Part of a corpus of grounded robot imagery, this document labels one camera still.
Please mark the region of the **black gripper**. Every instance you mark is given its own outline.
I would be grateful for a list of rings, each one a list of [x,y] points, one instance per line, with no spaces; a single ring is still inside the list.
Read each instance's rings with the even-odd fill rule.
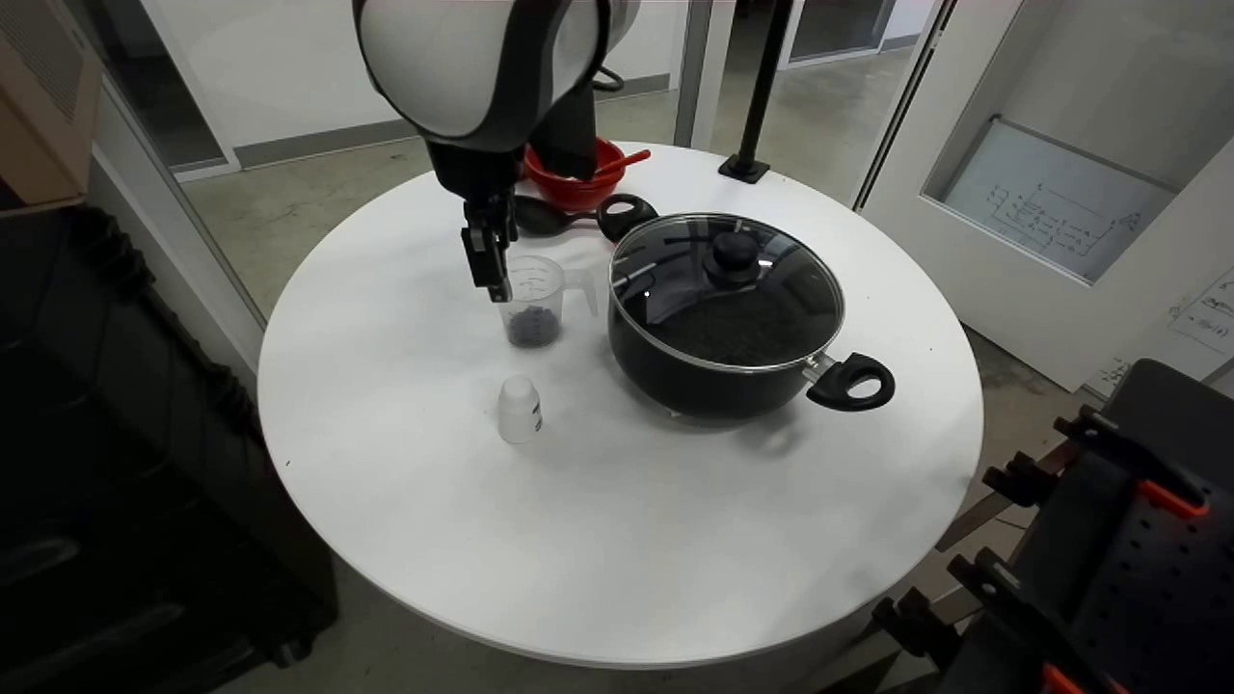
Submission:
[[[493,304],[514,299],[514,280],[507,264],[507,229],[509,229],[509,195],[516,184],[516,151],[463,151],[431,143],[431,169],[448,193],[463,200],[467,229],[467,263],[471,273],[482,276],[478,283],[490,292]]]

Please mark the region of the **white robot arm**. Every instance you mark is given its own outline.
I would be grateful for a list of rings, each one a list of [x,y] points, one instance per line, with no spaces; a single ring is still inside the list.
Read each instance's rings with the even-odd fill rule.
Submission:
[[[520,159],[599,173],[595,75],[638,12],[640,0],[350,0],[368,75],[463,200],[467,264],[493,304],[509,295]]]

